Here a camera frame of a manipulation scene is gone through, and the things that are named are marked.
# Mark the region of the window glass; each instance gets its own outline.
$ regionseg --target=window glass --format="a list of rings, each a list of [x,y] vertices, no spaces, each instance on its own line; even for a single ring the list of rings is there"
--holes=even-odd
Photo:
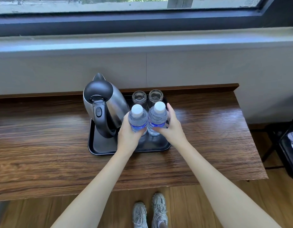
[[[256,7],[260,0],[0,0],[0,14]]]

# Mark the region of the kettle lid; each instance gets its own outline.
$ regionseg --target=kettle lid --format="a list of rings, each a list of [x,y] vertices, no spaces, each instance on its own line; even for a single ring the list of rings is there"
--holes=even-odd
[[[100,95],[107,101],[112,97],[113,92],[114,88],[110,82],[106,80],[95,80],[87,84],[83,91],[83,97],[89,103],[92,103],[90,98],[93,95]]]

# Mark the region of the window frame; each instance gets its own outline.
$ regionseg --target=window frame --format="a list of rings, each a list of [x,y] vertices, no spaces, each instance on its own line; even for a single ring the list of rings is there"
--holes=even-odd
[[[293,0],[256,8],[0,15],[0,37],[293,26]]]

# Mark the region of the forearm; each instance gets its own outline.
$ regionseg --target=forearm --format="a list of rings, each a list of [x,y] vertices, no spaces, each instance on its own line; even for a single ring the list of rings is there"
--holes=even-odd
[[[124,155],[122,150],[118,150],[91,183],[66,208],[52,228],[97,227],[108,197],[128,159],[129,155]]]
[[[176,148],[201,184],[223,227],[280,227],[252,199],[206,161],[189,142]]]

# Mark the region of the plastic water bottle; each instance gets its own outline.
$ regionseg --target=plastic water bottle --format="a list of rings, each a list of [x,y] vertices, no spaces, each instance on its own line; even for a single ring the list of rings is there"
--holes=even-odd
[[[159,133],[153,130],[153,127],[165,127],[167,120],[167,110],[165,104],[162,101],[158,101],[149,110],[149,122],[147,130],[150,135],[158,136]]]
[[[144,108],[142,108],[142,106],[139,104],[133,105],[131,111],[129,112],[129,123],[132,127],[132,130],[134,132],[137,132],[143,129],[144,127],[147,126],[147,122],[148,122],[147,111]]]

